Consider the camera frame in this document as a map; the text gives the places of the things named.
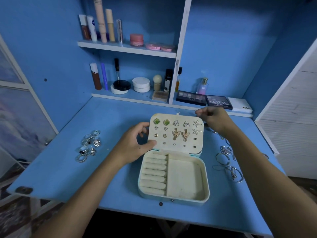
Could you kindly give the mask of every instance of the jewelry box lid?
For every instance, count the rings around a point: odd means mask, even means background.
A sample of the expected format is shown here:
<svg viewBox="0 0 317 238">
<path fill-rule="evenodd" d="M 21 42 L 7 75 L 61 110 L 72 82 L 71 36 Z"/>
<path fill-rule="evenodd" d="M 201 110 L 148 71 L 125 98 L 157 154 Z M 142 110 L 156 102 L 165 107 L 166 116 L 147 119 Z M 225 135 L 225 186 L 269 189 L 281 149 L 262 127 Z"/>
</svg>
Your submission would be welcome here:
<svg viewBox="0 0 317 238">
<path fill-rule="evenodd" d="M 203 149 L 204 123 L 195 116 L 154 114 L 150 120 L 149 140 L 155 150 L 199 154 Z"/>
</svg>

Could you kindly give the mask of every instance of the forearm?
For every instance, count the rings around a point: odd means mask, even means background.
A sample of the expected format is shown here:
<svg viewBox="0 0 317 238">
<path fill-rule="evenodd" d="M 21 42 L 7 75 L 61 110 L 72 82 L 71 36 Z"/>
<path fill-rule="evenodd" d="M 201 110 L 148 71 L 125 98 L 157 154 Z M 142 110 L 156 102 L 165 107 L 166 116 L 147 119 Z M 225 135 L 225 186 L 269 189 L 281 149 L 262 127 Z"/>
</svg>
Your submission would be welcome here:
<svg viewBox="0 0 317 238">
<path fill-rule="evenodd" d="M 109 183 L 122 167 L 118 160 L 110 154 L 60 211 L 41 226 L 33 237 L 82 237 Z"/>
<path fill-rule="evenodd" d="M 317 205 L 235 128 L 226 137 L 274 237 L 316 237 Z"/>
</svg>

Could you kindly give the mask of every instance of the white round container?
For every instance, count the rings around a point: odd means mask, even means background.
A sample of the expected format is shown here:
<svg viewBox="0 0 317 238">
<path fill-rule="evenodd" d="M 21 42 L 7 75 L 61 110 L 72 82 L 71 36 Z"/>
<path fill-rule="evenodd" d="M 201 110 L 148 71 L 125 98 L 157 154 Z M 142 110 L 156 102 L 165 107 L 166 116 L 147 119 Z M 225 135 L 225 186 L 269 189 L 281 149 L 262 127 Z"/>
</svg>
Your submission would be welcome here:
<svg viewBox="0 0 317 238">
<path fill-rule="evenodd" d="M 133 78 L 133 87 L 135 88 L 148 88 L 150 80 L 144 77 Z"/>
<path fill-rule="evenodd" d="M 111 88 L 112 93 L 114 93 L 114 94 L 125 94 L 129 91 L 129 90 L 125 90 L 125 91 L 117 90 L 113 87 L 113 84 L 111 84 L 110 88 Z"/>
<path fill-rule="evenodd" d="M 149 86 L 147 88 L 136 88 L 136 87 L 133 87 L 133 88 L 138 93 L 146 93 L 146 92 L 148 92 L 151 89 L 151 86 L 149 84 Z"/>
</svg>

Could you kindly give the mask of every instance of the beige concealer tube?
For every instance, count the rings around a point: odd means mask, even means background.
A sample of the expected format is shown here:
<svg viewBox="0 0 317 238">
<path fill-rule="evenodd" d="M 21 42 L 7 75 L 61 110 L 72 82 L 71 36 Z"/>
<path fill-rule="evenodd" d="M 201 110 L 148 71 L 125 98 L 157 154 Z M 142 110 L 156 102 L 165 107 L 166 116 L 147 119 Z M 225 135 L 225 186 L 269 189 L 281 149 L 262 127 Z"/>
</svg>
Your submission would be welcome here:
<svg viewBox="0 0 317 238">
<path fill-rule="evenodd" d="M 115 42 L 114 38 L 114 28 L 113 28 L 113 16 L 112 16 L 112 10 L 106 9 L 106 18 L 108 23 L 108 29 L 109 29 L 109 40 L 111 42 Z"/>
<path fill-rule="evenodd" d="M 107 42 L 106 24 L 105 24 L 105 17 L 103 15 L 102 0 L 93 0 L 93 2 L 95 4 L 101 41 Z"/>
</svg>

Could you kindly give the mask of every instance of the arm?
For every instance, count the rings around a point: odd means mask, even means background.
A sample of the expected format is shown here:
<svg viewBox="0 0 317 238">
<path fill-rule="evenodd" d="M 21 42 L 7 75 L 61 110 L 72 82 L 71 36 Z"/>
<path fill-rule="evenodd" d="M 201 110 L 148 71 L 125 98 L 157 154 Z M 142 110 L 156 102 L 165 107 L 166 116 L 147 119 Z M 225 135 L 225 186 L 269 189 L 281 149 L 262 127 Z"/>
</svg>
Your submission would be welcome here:
<svg viewBox="0 0 317 238">
<path fill-rule="evenodd" d="M 317 204 L 269 162 L 223 108 L 196 111 L 233 149 L 252 197 L 275 238 L 317 237 Z"/>
<path fill-rule="evenodd" d="M 137 160 L 156 145 L 155 140 L 149 140 L 147 144 L 143 145 L 137 143 L 137 135 L 143 137 L 142 133 L 147 133 L 145 128 L 147 126 L 149 126 L 149 122 L 141 122 L 125 132 L 81 188 L 32 237 L 82 237 L 102 196 L 119 169 L 125 164 Z"/>
</svg>

